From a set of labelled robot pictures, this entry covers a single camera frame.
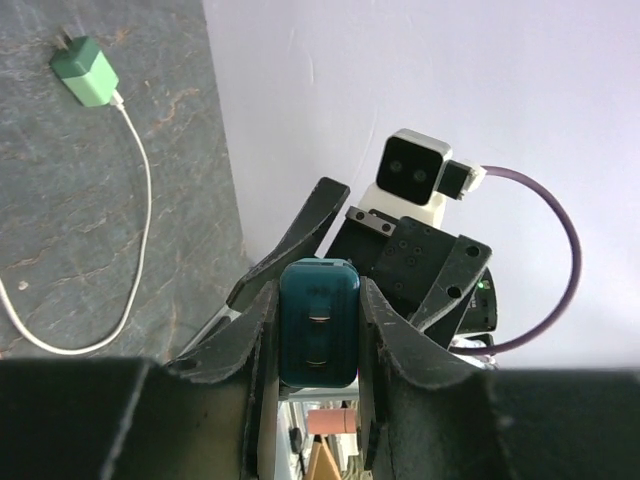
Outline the teal plug adapter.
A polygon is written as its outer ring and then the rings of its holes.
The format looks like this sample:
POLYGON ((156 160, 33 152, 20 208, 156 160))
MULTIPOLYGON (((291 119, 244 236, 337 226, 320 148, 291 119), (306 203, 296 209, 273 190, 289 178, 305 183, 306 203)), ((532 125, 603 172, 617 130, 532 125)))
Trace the teal plug adapter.
POLYGON ((292 388, 342 388, 358 371, 360 276, 342 259, 306 258, 279 281, 280 378, 292 388))

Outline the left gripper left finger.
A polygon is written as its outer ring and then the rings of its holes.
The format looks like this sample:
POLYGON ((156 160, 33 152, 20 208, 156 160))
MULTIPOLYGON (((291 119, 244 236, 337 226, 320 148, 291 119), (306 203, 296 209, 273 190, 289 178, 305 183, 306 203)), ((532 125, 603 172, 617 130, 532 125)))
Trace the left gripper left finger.
POLYGON ((270 479, 278 287, 161 365, 143 357, 1 364, 5 479, 270 479))

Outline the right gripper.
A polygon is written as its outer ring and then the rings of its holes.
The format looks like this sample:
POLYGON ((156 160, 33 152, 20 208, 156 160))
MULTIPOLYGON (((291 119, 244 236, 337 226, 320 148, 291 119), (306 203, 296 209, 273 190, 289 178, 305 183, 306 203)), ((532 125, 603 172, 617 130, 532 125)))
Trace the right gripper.
MULTIPOLYGON (((322 177, 280 242, 238 280, 226 305, 244 312, 289 264, 313 257, 349 194, 347 185, 322 177)), ((376 284, 396 313, 448 350, 455 334, 483 334, 497 327, 488 269, 492 254, 485 244, 413 218, 351 207, 326 256, 349 261, 376 284)))

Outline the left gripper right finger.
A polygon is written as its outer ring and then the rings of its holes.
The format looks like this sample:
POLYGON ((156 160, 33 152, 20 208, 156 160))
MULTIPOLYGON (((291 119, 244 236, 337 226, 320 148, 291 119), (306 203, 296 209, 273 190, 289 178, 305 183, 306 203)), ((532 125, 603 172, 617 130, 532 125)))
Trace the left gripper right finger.
POLYGON ((417 331, 364 279, 364 465, 376 479, 635 479, 639 373, 482 370, 417 331))

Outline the pink power strip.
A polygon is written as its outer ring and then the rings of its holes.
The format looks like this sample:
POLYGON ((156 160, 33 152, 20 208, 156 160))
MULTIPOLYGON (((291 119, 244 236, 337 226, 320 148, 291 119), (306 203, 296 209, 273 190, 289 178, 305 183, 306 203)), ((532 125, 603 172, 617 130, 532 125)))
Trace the pink power strip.
POLYGON ((313 435, 355 434, 356 411, 351 408, 309 410, 307 430, 313 435))

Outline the green plug adapter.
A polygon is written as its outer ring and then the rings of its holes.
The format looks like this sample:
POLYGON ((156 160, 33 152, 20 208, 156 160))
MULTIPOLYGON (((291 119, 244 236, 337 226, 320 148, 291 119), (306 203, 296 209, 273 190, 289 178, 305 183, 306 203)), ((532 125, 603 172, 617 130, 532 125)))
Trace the green plug adapter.
POLYGON ((119 76, 98 42, 90 36, 71 37, 65 30, 49 61, 56 77, 87 108, 114 101, 119 76))

